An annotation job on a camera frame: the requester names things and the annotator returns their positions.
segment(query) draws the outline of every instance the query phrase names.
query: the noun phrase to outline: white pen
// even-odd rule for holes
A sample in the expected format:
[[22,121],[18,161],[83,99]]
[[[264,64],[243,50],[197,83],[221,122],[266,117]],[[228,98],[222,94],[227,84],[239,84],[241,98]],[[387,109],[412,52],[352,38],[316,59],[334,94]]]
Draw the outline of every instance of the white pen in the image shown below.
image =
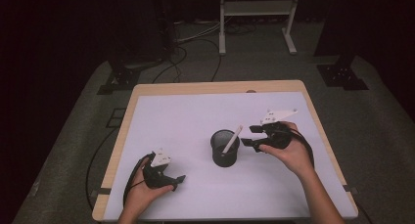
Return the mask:
[[235,131],[234,135],[232,136],[231,140],[226,145],[225,149],[223,149],[224,154],[226,154],[229,151],[232,144],[235,142],[236,137],[238,137],[239,133],[241,133],[242,128],[243,128],[242,125],[239,125],[239,127],[236,129],[236,131]]

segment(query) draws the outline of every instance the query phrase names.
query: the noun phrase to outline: pen holder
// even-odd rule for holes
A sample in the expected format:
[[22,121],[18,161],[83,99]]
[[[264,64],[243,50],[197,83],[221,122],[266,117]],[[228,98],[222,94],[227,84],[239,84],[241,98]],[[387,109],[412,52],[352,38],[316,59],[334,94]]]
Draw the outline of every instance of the pen holder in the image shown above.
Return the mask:
[[230,167],[236,162],[239,138],[237,137],[235,142],[231,145],[227,153],[224,153],[228,142],[231,140],[234,132],[227,129],[222,129],[215,132],[210,138],[210,145],[212,149],[213,162],[220,167]]

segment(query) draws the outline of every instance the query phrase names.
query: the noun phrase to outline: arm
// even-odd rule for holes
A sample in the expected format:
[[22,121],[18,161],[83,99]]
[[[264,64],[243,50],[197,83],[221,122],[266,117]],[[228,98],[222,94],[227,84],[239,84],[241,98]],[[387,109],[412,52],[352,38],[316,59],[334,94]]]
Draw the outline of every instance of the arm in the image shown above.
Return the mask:
[[124,210],[118,219],[118,224],[132,224],[137,221],[138,216],[158,197],[172,191],[173,186],[165,186],[157,189],[150,189],[144,181],[143,167],[148,162],[146,158],[137,169],[134,181],[134,187],[128,193],[125,201]]
[[[290,128],[297,130],[295,124],[285,123]],[[312,167],[307,150],[301,142],[293,139],[284,150],[267,145],[261,145],[259,148],[263,152],[281,159],[299,177],[304,188],[311,220],[314,223],[345,223]]]

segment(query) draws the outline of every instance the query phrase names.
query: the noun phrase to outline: white metal frame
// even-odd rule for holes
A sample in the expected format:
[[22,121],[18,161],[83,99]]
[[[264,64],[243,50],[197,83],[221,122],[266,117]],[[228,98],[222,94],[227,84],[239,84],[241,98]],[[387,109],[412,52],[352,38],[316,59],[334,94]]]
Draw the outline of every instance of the white metal frame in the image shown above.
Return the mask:
[[226,16],[268,16],[289,15],[287,25],[282,28],[291,55],[297,53],[296,46],[291,38],[291,28],[299,0],[279,1],[233,1],[220,0],[220,30],[219,54],[226,54],[225,46],[225,17]]

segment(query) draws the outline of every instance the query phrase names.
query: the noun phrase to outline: black backdrop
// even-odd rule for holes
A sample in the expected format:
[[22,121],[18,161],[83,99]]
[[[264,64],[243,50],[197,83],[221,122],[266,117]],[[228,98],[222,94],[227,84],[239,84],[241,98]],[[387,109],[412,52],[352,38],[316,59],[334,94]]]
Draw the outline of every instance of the black backdrop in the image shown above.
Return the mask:
[[0,223],[13,221],[95,68],[111,54],[165,55],[156,13],[153,0],[0,0]]
[[316,56],[351,50],[371,63],[415,120],[415,0],[334,0]]

